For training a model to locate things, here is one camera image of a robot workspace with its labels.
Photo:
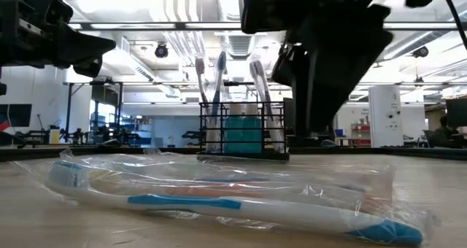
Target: screen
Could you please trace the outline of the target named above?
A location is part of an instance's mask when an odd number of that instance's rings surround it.
[[[32,104],[0,104],[0,123],[8,122],[9,113],[12,127],[29,127],[31,109]]]
[[[467,98],[447,99],[446,109],[449,126],[467,126]]]

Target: person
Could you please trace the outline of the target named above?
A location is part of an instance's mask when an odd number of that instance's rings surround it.
[[[437,128],[431,138],[428,139],[432,147],[447,147],[452,149],[462,148],[461,145],[452,136],[459,134],[459,131],[454,127],[449,127],[447,124],[447,116],[439,119],[441,127]]]

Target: ceiling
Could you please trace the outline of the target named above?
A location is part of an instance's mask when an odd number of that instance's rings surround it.
[[[238,0],[65,0],[74,9],[73,23],[150,23],[150,22],[239,22]],[[375,4],[391,7],[387,22],[452,22],[452,16],[444,0],[435,0],[426,7],[410,9],[405,0],[374,0]],[[467,19],[467,0],[453,0],[461,19]],[[142,68],[155,76],[159,82],[196,82],[197,76],[191,63],[201,56],[207,61],[206,77],[213,75],[216,57],[224,48],[236,48],[238,54],[251,53],[261,59],[266,72],[270,72],[277,59],[277,52],[284,37],[283,32],[245,36],[227,31],[97,31],[98,34],[115,39],[119,50],[104,56],[103,74],[125,82],[147,81],[135,68]],[[397,83],[414,82],[422,77],[425,82],[467,82],[467,51],[459,33],[441,31],[394,31],[394,40],[386,48],[379,63],[371,68],[362,82]],[[167,58],[156,58],[159,42],[166,42]],[[409,56],[411,52],[426,46],[429,55],[425,58]],[[229,61],[225,80],[251,81],[247,60]],[[371,85],[359,85],[352,93],[353,101],[364,101]],[[177,86],[182,93],[198,92],[196,85]],[[402,98],[408,101],[439,101],[447,94],[446,85],[401,87]],[[463,86],[449,87],[451,91],[463,90]],[[128,93],[163,92],[157,87],[126,86]],[[239,93],[246,92],[240,88]],[[280,92],[282,96],[290,93]]]

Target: table surface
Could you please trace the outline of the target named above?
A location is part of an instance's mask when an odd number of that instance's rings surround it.
[[[394,163],[395,197],[430,209],[442,220],[428,247],[466,247],[467,163],[388,155],[293,155],[294,163]],[[13,163],[0,167],[2,248],[382,247],[79,205],[43,188]]]

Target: black wire rack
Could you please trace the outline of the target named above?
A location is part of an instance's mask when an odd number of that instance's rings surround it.
[[[258,113],[256,115],[231,115],[230,112],[230,105],[232,104],[239,104],[241,106],[246,106],[247,104],[256,104],[258,105]],[[285,111],[284,111],[284,102],[219,102],[219,103],[200,103],[200,111],[199,111],[199,147],[201,150],[200,155],[222,155],[222,156],[231,156],[231,157],[238,157],[238,158],[247,158],[247,159],[256,159],[256,160],[289,160],[289,154],[287,153],[287,140],[285,138]],[[268,114],[266,110],[266,105],[271,105],[272,114]],[[212,114],[213,108],[217,107],[217,114]],[[225,121],[227,117],[257,117],[260,119],[260,127],[259,128],[227,128],[225,126]],[[209,121],[213,118],[217,119],[219,122],[215,128],[209,127]],[[273,128],[268,127],[268,120],[278,120],[279,127]],[[225,139],[226,131],[232,130],[241,130],[241,131],[248,131],[248,130],[260,130],[261,131],[261,139],[259,141],[227,141]],[[282,140],[274,141],[273,136],[271,135],[271,131],[279,130],[282,133]],[[208,141],[207,134],[208,131],[218,131],[220,140],[219,141]],[[225,144],[249,144],[249,143],[260,143],[260,152],[259,153],[252,153],[252,152],[225,152]],[[207,152],[204,151],[204,146],[207,147],[208,144],[218,144],[219,150],[218,152]],[[275,144],[282,144],[283,151],[277,152],[272,147],[267,147],[269,145]]]

